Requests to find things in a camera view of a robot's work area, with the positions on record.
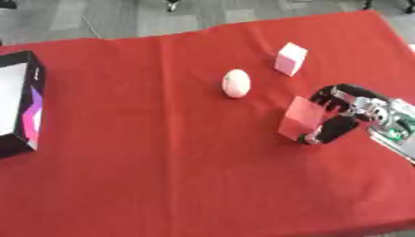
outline cube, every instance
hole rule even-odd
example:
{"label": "cube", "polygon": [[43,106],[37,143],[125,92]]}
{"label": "cube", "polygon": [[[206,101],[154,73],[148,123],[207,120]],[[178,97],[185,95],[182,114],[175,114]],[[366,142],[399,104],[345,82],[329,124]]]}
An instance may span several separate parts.
{"label": "cube", "polygon": [[288,43],[278,53],[274,68],[287,76],[293,77],[303,65],[308,50]]}
{"label": "cube", "polygon": [[298,136],[311,133],[321,124],[324,108],[297,96],[289,106],[280,124],[278,133],[296,141]]}

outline black box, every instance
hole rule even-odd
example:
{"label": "black box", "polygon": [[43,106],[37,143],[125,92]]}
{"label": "black box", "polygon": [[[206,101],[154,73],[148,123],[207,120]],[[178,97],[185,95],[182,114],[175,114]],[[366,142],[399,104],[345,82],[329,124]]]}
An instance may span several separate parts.
{"label": "black box", "polygon": [[33,52],[0,56],[0,157],[37,149],[44,76]]}

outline white ball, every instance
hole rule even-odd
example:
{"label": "white ball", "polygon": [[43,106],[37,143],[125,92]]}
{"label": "white ball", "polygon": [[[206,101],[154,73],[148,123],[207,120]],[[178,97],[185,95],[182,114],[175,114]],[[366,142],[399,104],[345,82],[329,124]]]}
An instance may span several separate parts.
{"label": "white ball", "polygon": [[222,89],[232,98],[245,96],[251,88],[251,80],[248,74],[240,69],[233,69],[228,72],[222,81]]}

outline gray carpet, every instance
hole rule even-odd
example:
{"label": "gray carpet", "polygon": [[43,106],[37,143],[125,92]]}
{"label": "gray carpet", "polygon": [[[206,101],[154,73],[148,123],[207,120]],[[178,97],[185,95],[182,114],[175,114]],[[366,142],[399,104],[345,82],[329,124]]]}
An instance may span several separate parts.
{"label": "gray carpet", "polygon": [[[16,11],[0,10],[0,39],[5,44],[94,37],[87,19],[103,38],[161,35],[201,30],[223,23],[282,19],[353,11],[363,0],[182,0],[167,13],[162,0],[19,0]],[[373,0],[396,32],[415,44],[415,14],[403,14],[406,0]],[[415,231],[382,236],[411,236]]]}

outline cable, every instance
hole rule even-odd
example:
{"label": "cable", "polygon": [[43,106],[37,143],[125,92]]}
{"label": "cable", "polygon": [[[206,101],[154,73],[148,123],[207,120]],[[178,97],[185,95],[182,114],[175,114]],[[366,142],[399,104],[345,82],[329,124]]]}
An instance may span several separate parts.
{"label": "cable", "polygon": [[91,25],[91,23],[88,21],[88,19],[86,19],[86,17],[84,17],[83,15],[81,15],[81,18],[83,19],[83,21],[85,21],[86,25],[88,26],[89,30],[91,31],[91,33],[98,39],[102,39],[102,37],[94,30],[93,26]]}

